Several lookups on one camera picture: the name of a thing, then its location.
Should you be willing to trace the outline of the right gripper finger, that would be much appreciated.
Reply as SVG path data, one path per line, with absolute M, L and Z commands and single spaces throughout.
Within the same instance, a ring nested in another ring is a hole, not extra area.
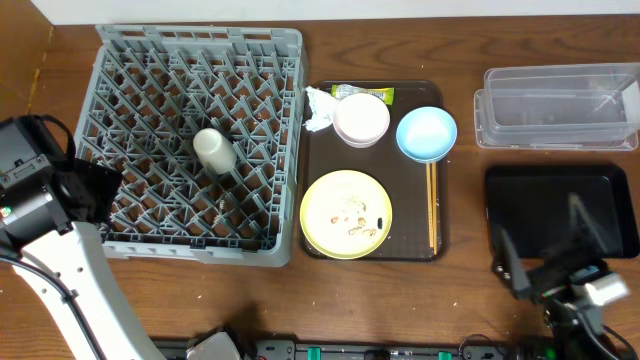
M 578 194 L 569 194 L 568 206 L 569 244 L 572 249 L 587 251 L 592 255 L 617 255 L 619 253 L 619 248 L 610 234 L 593 218 Z
M 524 270 L 522 261 L 511 241 L 507 231 L 500 229 L 498 265 L 503 284 L 516 299 L 526 299 L 530 296 L 531 282 Z

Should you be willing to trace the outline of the white plastic cup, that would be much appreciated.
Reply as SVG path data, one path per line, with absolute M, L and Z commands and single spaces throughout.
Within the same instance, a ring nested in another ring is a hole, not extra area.
M 231 142 L 216 129 L 200 130 L 192 144 L 201 164 L 216 174 L 228 173 L 235 167 L 237 154 Z

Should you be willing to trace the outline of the light blue bowl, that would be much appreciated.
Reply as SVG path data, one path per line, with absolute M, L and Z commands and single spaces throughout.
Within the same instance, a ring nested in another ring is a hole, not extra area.
M 396 143 L 408 158 L 419 163 L 438 162 L 457 140 L 454 118 L 437 107 L 420 107 L 407 113 L 396 129 Z

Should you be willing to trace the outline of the pink bowl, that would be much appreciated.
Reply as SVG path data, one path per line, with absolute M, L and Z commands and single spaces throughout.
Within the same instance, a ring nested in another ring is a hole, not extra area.
M 359 93 L 339 100 L 333 115 L 336 134 L 349 146 L 367 148 L 377 143 L 390 126 L 390 111 L 378 97 Z

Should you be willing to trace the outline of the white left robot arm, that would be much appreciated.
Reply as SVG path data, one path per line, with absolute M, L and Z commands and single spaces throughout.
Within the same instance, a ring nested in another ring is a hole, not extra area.
M 50 115 L 1 123 L 1 259 L 32 288 L 77 359 L 160 359 L 103 250 L 121 173 L 60 147 Z

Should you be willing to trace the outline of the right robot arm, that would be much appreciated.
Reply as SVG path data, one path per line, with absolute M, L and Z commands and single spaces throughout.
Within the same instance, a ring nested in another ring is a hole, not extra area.
M 543 263 L 527 270 L 508 232 L 500 227 L 492 271 L 516 299 L 544 310 L 552 336 L 524 340 L 505 359 L 637 359 L 639 355 L 604 324 L 602 308 L 629 295 L 622 277 L 609 269 L 605 235 L 581 198 L 568 196 L 570 236 L 542 251 Z

